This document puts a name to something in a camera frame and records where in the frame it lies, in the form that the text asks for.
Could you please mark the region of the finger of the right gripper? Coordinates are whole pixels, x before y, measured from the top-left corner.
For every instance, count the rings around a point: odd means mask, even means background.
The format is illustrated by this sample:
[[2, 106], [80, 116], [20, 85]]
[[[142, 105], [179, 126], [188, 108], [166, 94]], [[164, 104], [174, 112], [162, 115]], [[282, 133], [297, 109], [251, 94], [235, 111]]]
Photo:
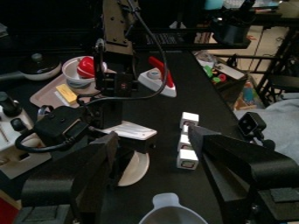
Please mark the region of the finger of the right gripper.
[[112, 187], [118, 186], [118, 182], [123, 177], [126, 168], [131, 162], [134, 155], [135, 155], [135, 151], [132, 149], [122, 145], [118, 146], [112, 172], [110, 174], [110, 184]]
[[151, 149], [155, 148], [156, 136], [147, 138], [146, 140], [134, 141], [134, 149], [146, 154]]

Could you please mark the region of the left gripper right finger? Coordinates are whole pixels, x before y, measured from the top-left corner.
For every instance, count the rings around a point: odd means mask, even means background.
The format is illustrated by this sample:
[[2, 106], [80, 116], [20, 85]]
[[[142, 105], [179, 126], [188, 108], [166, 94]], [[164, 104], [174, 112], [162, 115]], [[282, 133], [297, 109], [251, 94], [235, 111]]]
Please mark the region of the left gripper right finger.
[[223, 224], [299, 222], [299, 164], [276, 151], [200, 126], [188, 128], [188, 138]]

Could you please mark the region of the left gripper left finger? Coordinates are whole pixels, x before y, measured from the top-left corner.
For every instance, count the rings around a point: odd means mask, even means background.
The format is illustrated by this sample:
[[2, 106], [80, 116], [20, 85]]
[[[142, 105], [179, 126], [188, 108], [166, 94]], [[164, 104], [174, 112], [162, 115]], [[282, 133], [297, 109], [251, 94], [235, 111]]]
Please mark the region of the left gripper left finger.
[[116, 152], [112, 132], [42, 168], [23, 186], [20, 224], [95, 224]]

